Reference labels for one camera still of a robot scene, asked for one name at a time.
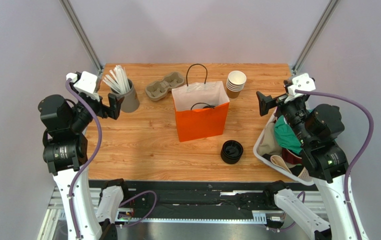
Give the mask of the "orange paper bag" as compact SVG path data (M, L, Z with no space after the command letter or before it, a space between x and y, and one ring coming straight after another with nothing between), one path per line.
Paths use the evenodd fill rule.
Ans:
M176 130L180 142L222 135L230 99L221 81L189 83L171 90Z

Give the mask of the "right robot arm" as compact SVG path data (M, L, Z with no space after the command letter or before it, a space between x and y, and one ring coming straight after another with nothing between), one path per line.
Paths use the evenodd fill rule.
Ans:
M323 220L309 209L281 180L268 185L264 195L266 205L279 208L312 240L366 240L366 234L358 214L351 189L351 171L367 148L374 131L371 113L358 102L332 93L324 97L342 100L358 107L368 119L367 137L352 161L336 143L344 131L338 106L320 104L312 111L306 108L311 91L300 90L299 97L287 101L287 95L271 97L257 92L259 113L268 114L276 108L297 137L302 164L316 185L324 203L328 219Z

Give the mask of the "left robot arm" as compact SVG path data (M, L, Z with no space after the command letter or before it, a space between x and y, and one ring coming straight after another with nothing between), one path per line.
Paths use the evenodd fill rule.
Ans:
M69 105L59 94L46 97L38 104L43 133L43 160L60 190L66 214L68 239L116 240L115 220L121 201L127 193L125 181L107 181L94 210L88 179L88 140L83 134L93 119L118 119L123 97L110 93L109 105L80 93L81 102Z

